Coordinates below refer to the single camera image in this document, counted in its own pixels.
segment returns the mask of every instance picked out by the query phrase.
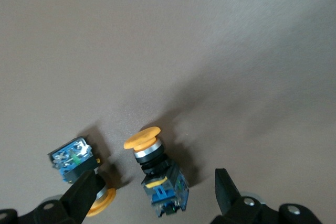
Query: screw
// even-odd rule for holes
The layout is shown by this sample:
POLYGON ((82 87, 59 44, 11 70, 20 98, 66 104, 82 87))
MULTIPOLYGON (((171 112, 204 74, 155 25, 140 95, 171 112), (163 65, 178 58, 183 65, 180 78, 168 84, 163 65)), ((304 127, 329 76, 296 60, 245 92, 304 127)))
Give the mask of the screw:
POLYGON ((254 206, 254 201, 251 198, 245 198, 244 203, 248 206, 254 206))
POLYGON ((296 206, 288 206, 287 208, 288 208, 288 211, 290 211, 294 215, 300 214, 300 210, 296 206))

